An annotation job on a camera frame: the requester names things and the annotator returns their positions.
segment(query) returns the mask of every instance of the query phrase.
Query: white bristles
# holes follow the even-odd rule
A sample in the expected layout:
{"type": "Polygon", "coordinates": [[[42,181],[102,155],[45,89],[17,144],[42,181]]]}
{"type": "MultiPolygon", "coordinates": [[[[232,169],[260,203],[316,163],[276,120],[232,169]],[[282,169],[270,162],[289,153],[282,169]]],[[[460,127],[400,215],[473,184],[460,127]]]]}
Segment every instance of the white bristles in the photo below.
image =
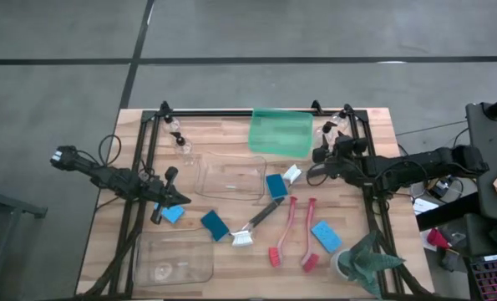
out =
{"type": "Polygon", "coordinates": [[[251,232],[248,230],[233,232],[231,235],[233,235],[232,247],[245,247],[254,243],[251,239],[251,232]]]}

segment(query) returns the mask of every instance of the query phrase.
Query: white plant pot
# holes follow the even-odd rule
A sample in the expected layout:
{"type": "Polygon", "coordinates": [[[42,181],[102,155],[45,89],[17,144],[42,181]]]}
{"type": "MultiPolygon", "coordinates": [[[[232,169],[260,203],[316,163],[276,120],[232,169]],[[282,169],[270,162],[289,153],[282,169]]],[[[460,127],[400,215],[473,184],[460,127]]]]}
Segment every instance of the white plant pot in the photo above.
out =
{"type": "Polygon", "coordinates": [[[337,264],[337,263],[338,263],[339,256],[341,256],[341,254],[343,254],[344,252],[348,252],[348,251],[350,251],[350,249],[341,250],[340,252],[333,254],[332,259],[330,259],[330,268],[333,271],[335,271],[337,274],[341,275],[345,280],[348,280],[348,276],[342,272],[342,270],[339,268],[339,264],[337,264]]]}

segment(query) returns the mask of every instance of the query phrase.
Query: blue sponge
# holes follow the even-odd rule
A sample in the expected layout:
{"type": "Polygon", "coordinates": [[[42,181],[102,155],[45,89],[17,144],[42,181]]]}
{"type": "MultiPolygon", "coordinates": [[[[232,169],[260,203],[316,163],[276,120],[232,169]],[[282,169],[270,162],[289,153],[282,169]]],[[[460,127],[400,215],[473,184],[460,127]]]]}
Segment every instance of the blue sponge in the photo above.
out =
{"type": "Polygon", "coordinates": [[[341,238],[328,226],[326,221],[321,221],[313,227],[312,233],[329,253],[334,253],[341,246],[341,238]]]}
{"type": "Polygon", "coordinates": [[[271,193],[272,200],[276,200],[288,194],[287,187],[285,187],[285,183],[280,174],[266,176],[266,186],[271,193]]]}
{"type": "Polygon", "coordinates": [[[208,228],[213,235],[213,239],[218,242],[221,238],[223,238],[230,229],[225,225],[225,223],[221,220],[214,210],[209,211],[209,213],[205,214],[204,217],[201,218],[201,223],[204,227],[208,228]]]}
{"type": "Polygon", "coordinates": [[[185,213],[185,209],[182,206],[172,206],[170,208],[163,208],[161,215],[166,218],[169,222],[175,223],[178,219],[185,213]]]}

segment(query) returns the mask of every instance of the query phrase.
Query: transparent plastic bin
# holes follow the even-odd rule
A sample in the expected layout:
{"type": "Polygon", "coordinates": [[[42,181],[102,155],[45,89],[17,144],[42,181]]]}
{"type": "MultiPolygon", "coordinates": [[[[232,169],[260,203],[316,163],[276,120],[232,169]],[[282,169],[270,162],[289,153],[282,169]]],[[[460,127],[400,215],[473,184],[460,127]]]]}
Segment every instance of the transparent plastic bin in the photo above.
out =
{"type": "Polygon", "coordinates": [[[304,158],[312,148],[313,115],[254,109],[248,144],[255,152],[304,158]]]}
{"type": "Polygon", "coordinates": [[[136,252],[133,281],[139,287],[202,283],[213,275],[213,244],[205,229],[145,232],[136,252]]]}
{"type": "Polygon", "coordinates": [[[265,194],[266,160],[205,153],[198,161],[195,193],[219,199],[259,200],[265,194]]]}

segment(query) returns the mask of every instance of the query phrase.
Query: red scrub brush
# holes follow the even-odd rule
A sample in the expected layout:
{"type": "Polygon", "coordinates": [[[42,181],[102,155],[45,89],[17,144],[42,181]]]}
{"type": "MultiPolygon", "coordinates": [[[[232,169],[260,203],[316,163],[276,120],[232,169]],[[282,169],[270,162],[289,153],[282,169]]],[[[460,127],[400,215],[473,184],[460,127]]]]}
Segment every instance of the red scrub brush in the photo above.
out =
{"type": "Polygon", "coordinates": [[[297,207],[297,199],[294,196],[291,196],[291,205],[289,206],[289,219],[287,220],[287,227],[285,228],[285,232],[283,233],[283,235],[281,235],[277,247],[268,248],[268,257],[271,259],[271,265],[274,268],[277,268],[281,265],[283,259],[283,253],[281,252],[281,249],[283,248],[285,237],[287,236],[287,232],[289,231],[289,228],[291,227],[292,221],[295,217],[296,207],[297,207]]]}
{"type": "Polygon", "coordinates": [[[304,268],[304,271],[306,273],[311,272],[313,268],[317,265],[318,262],[318,255],[314,254],[312,252],[312,240],[311,240],[311,227],[312,227],[312,219],[313,219],[313,210],[315,208],[315,201],[317,199],[314,197],[309,198],[309,207],[307,209],[307,217],[306,217],[306,233],[307,233],[307,251],[306,255],[304,255],[304,258],[300,262],[302,267],[304,268]]]}

